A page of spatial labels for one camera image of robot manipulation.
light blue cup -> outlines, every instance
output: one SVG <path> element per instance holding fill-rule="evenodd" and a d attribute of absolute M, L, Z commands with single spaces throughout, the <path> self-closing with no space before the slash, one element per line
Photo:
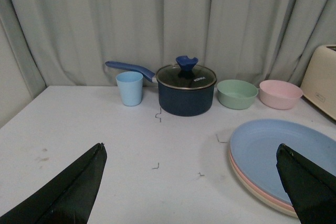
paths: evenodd
<path fill-rule="evenodd" d="M 138 72 L 123 72 L 116 76 L 121 101 L 126 106 L 136 106 L 142 100 L 143 75 Z"/>

cream toaster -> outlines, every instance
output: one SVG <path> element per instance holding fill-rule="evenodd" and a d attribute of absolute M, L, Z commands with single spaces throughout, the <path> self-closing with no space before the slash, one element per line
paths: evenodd
<path fill-rule="evenodd" d="M 303 95 L 336 120 L 336 45 L 319 46 L 304 75 Z"/>

stacked plates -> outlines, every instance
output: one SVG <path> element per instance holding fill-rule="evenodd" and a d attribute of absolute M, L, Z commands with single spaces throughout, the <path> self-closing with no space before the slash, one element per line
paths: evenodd
<path fill-rule="evenodd" d="M 276 168 L 281 143 L 336 175 L 336 142 L 306 126 L 270 119 L 247 122 L 232 134 L 229 156 L 238 179 L 264 203 L 297 216 Z"/>

table surface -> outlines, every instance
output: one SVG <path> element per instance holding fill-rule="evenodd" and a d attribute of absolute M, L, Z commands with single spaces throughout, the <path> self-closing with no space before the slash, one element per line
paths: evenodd
<path fill-rule="evenodd" d="M 117 87 L 48 87 L 0 129 L 0 215 L 104 143 L 108 159 L 88 223 L 300 223 L 245 189 L 228 142 L 241 124 L 266 118 L 336 140 L 334 120 L 304 99 L 286 111 L 259 98 L 231 110 L 216 90 L 209 111 L 185 118 L 161 110 L 157 92 L 144 88 L 142 103 L 127 107 Z"/>

white wall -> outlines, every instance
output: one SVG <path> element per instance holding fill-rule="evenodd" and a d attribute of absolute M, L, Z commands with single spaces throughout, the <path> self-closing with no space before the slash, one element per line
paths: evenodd
<path fill-rule="evenodd" d="M 0 127 L 32 101 L 0 22 Z"/>

